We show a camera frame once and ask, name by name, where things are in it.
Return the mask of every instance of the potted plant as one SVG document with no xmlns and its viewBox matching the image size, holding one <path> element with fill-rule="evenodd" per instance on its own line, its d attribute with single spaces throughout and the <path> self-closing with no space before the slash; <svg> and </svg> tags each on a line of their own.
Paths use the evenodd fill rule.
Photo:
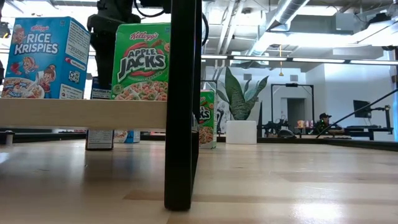
<svg viewBox="0 0 398 224">
<path fill-rule="evenodd" d="M 257 97 L 266 87 L 268 77 L 258 81 L 256 86 L 249 90 L 249 83 L 246 82 L 244 90 L 238 80 L 232 75 L 231 69 L 226 68 L 225 72 L 225 94 L 217 90 L 222 100 L 229 104 L 229 111 L 233 121 L 226 123 L 226 142 L 229 144 L 256 144 L 257 124 L 255 121 L 247 121 L 250 113 L 256 104 Z"/>
</svg>

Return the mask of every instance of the green cereal box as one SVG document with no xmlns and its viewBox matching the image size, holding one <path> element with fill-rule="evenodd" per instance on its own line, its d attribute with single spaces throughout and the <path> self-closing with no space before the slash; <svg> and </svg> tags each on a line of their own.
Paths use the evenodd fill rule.
<svg viewBox="0 0 398 224">
<path fill-rule="evenodd" d="M 116 33 L 112 100 L 167 100 L 170 24 L 123 24 Z"/>
<path fill-rule="evenodd" d="M 216 94 L 213 90 L 200 92 L 199 143 L 204 149 L 213 149 L 217 142 Z"/>
</svg>

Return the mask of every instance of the monitor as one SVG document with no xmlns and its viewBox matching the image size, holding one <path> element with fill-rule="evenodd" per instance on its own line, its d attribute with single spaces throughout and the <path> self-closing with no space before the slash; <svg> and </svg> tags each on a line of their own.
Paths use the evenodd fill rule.
<svg viewBox="0 0 398 224">
<path fill-rule="evenodd" d="M 368 102 L 368 101 L 354 100 L 354 111 L 357 111 L 369 104 L 370 104 L 370 102 Z M 356 118 L 372 118 L 372 112 L 369 109 L 370 109 L 370 107 L 356 112 L 355 117 Z"/>
</svg>

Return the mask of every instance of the wooden floor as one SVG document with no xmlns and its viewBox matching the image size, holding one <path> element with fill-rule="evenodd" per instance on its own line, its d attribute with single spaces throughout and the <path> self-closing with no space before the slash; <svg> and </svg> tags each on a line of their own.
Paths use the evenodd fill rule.
<svg viewBox="0 0 398 224">
<path fill-rule="evenodd" d="M 0 147 L 2 224 L 398 223 L 398 153 L 324 145 L 202 150 L 192 208 L 163 206 L 164 143 Z"/>
</svg>

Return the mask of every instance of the doorway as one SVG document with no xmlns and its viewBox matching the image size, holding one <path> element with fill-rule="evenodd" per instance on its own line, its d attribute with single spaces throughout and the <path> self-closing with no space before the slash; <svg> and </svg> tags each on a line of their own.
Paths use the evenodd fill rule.
<svg viewBox="0 0 398 224">
<path fill-rule="evenodd" d="M 294 133 L 297 121 L 305 120 L 305 99 L 288 98 L 287 99 L 287 121 L 289 122 L 289 130 Z"/>
</svg>

